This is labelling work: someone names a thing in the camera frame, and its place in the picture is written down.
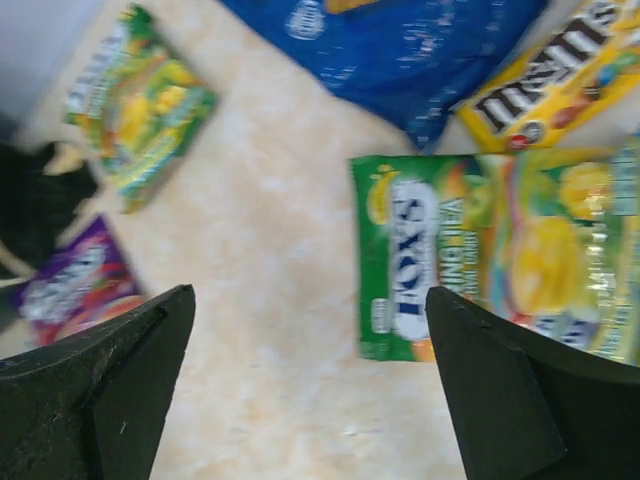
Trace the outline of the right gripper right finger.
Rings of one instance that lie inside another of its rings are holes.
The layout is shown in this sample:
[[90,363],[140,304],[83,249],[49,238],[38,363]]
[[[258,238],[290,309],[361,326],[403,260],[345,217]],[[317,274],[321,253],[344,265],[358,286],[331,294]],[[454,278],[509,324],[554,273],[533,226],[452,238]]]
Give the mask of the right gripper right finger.
[[426,317],[469,479],[636,479],[639,370],[497,317],[444,287]]

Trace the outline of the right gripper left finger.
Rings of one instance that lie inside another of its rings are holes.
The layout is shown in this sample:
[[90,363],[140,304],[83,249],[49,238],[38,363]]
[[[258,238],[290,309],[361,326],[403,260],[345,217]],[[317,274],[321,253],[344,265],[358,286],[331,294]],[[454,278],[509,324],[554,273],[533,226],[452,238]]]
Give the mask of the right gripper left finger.
[[195,318],[178,285],[1,362],[4,479],[147,479]]

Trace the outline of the purple candy packet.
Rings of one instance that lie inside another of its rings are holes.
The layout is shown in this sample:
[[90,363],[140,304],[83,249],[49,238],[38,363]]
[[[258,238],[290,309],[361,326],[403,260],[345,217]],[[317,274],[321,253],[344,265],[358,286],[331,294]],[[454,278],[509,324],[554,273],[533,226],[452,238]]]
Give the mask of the purple candy packet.
[[37,347],[111,320],[148,295],[102,215],[54,255],[9,299]]

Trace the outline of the green Fox's candy packet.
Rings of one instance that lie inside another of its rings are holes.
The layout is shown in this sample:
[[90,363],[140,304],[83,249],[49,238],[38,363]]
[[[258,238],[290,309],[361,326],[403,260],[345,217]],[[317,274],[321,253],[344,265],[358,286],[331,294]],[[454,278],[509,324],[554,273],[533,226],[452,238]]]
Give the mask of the green Fox's candy packet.
[[131,213],[185,155],[217,100],[151,13],[131,3],[70,88],[64,118],[81,129]]

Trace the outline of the yellow M&M's packet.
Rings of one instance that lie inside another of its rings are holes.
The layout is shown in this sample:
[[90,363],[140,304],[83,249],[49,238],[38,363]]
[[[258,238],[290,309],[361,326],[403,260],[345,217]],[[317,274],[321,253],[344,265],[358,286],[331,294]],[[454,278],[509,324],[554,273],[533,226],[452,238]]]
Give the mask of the yellow M&M's packet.
[[638,84],[638,2],[585,1],[458,116],[484,151],[546,148]]

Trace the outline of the blue Doritos chip bag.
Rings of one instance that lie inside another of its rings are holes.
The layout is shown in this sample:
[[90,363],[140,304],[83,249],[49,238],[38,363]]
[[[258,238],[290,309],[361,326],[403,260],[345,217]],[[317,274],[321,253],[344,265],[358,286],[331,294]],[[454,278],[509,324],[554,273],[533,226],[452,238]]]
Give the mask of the blue Doritos chip bag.
[[376,1],[332,13],[325,1],[225,7],[334,96],[432,152],[455,107],[513,56],[544,1]]

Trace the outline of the black flower pattern pillow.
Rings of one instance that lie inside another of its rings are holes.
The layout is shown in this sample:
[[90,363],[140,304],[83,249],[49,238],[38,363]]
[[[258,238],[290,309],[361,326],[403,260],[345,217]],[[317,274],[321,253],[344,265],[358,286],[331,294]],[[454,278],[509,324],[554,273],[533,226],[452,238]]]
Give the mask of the black flower pattern pillow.
[[73,143],[32,151],[1,144],[1,288],[31,278],[98,191],[90,163]]

